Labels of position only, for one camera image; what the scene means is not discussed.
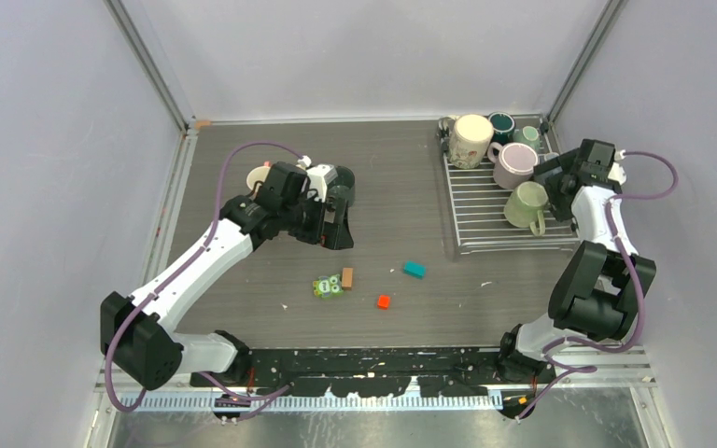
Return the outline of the dark grey mug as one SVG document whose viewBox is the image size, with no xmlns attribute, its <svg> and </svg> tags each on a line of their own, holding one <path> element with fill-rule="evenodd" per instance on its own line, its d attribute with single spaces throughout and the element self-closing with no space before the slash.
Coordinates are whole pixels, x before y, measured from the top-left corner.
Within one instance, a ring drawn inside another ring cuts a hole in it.
<svg viewBox="0 0 717 448">
<path fill-rule="evenodd" d="M 336 178 L 328 187 L 330 196 L 346 200 L 346 206 L 350 208 L 356 199 L 356 178 L 352 170 L 344 166 L 336 166 Z"/>
</svg>

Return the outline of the lilac pink mug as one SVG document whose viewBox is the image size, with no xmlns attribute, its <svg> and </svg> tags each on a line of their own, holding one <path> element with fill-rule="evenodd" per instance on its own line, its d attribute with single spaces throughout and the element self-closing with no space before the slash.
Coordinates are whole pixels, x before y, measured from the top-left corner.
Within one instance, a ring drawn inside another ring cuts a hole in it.
<svg viewBox="0 0 717 448">
<path fill-rule="evenodd" d="M 528 181 L 539 163 L 539 156 L 532 147 L 516 142 L 506 145 L 492 142 L 487 157 L 494 163 L 495 182 L 500 188 L 508 190 Z"/>
</svg>

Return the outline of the light green cream mug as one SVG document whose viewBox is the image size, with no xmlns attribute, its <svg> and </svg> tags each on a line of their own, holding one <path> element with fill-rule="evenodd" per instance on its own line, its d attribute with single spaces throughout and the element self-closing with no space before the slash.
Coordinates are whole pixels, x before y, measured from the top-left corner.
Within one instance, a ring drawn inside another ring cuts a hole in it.
<svg viewBox="0 0 717 448">
<path fill-rule="evenodd" d="M 545 188 L 533 181 L 517 186 L 504 205 L 503 214 L 507 222 L 519 229 L 530 229 L 532 234 L 542 237 L 545 232 L 545 211 L 549 199 Z"/>
</svg>

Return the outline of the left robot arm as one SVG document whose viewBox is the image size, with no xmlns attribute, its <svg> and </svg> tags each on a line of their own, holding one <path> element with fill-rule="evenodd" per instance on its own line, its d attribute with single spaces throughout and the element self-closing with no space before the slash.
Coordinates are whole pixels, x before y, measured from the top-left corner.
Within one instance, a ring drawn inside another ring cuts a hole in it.
<svg viewBox="0 0 717 448">
<path fill-rule="evenodd" d="M 163 272 L 128 296 L 112 292 L 103 300 L 104 355 L 148 391 L 200 371 L 240 385 L 249 372 L 246 345 L 223 330 L 179 333 L 179 322 L 225 272 L 281 233 L 330 250 L 353 247 L 348 210 L 355 185 L 343 166 L 272 164 L 250 195 L 225 202 L 203 236 Z"/>
</svg>

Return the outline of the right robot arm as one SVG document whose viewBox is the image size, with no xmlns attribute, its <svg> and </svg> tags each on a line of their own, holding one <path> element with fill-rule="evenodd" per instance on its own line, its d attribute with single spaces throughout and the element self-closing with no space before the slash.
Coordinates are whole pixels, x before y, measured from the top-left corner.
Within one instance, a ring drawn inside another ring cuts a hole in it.
<svg viewBox="0 0 717 448">
<path fill-rule="evenodd" d="M 574 345 L 629 339 L 655 274 L 626 235 L 619 202 L 625 154 L 612 143 L 584 139 L 575 149 L 537 165 L 551 214 L 579 238 L 552 290 L 547 312 L 519 324 L 500 342 L 496 371 L 508 383 L 538 377 L 547 356 Z"/>
</svg>

